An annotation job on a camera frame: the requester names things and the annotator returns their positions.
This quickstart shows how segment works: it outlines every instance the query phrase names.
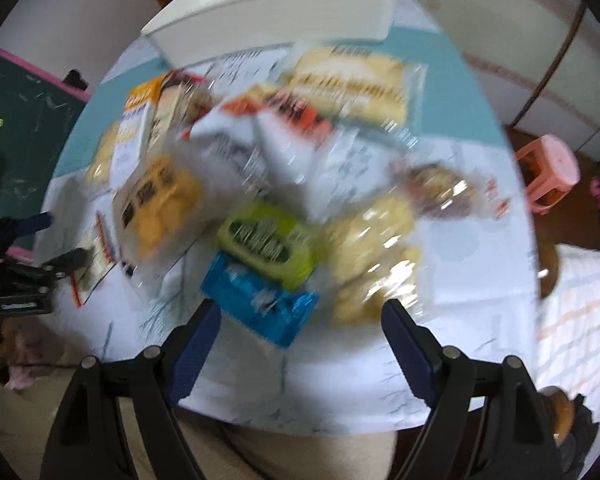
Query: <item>white plastic bin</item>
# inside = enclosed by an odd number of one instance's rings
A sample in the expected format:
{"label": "white plastic bin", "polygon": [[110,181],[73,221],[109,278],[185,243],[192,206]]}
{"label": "white plastic bin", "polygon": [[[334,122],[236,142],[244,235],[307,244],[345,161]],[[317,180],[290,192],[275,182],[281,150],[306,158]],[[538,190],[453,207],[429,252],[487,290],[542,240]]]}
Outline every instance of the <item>white plastic bin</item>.
{"label": "white plastic bin", "polygon": [[175,68],[294,41],[384,40],[394,0],[173,0],[142,34]]}

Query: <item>chalkboard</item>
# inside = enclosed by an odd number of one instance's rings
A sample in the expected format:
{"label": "chalkboard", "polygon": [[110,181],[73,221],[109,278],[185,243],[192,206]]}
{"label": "chalkboard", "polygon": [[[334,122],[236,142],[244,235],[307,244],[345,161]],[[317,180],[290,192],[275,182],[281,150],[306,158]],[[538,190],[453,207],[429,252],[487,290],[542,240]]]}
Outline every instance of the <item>chalkboard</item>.
{"label": "chalkboard", "polygon": [[[0,218],[40,212],[85,103],[0,56]],[[18,245],[30,249],[32,237]]]}

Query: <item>blue snack package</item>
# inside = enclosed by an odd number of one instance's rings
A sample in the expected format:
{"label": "blue snack package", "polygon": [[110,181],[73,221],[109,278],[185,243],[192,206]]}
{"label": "blue snack package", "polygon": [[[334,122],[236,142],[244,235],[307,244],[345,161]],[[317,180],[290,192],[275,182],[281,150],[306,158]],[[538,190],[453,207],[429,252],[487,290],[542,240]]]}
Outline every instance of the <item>blue snack package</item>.
{"label": "blue snack package", "polygon": [[224,312],[282,348],[291,345],[318,301],[314,292],[287,292],[223,252],[200,288]]}

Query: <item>pink plastic stool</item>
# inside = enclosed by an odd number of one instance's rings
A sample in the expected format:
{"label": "pink plastic stool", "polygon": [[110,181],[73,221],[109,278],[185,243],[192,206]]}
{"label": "pink plastic stool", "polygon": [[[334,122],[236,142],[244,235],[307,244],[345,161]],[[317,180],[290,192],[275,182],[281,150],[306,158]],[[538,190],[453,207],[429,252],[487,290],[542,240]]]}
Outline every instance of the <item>pink plastic stool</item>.
{"label": "pink plastic stool", "polygon": [[[534,213],[546,214],[580,181],[580,168],[571,149],[554,135],[532,140],[516,152],[516,159],[526,162],[535,179],[526,186],[529,207]],[[549,194],[546,204],[538,199]]]}

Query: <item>screw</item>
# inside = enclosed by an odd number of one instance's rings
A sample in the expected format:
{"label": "screw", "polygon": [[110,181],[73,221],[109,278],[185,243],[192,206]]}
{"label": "screw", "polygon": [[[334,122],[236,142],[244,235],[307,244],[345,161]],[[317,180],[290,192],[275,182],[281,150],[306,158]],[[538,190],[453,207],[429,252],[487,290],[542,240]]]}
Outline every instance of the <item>screw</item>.
{"label": "screw", "polygon": [[80,361],[80,366],[85,369],[93,368],[96,364],[96,358],[92,355],[87,355],[82,361]]}
{"label": "screw", "polygon": [[515,355],[507,356],[507,358],[505,359],[505,362],[511,368],[522,368],[522,361],[520,360],[519,357],[516,357]]}
{"label": "screw", "polygon": [[161,349],[158,345],[151,345],[142,350],[145,359],[155,359],[160,355]]}
{"label": "screw", "polygon": [[455,346],[448,345],[442,349],[442,353],[449,359],[458,359],[461,352]]}

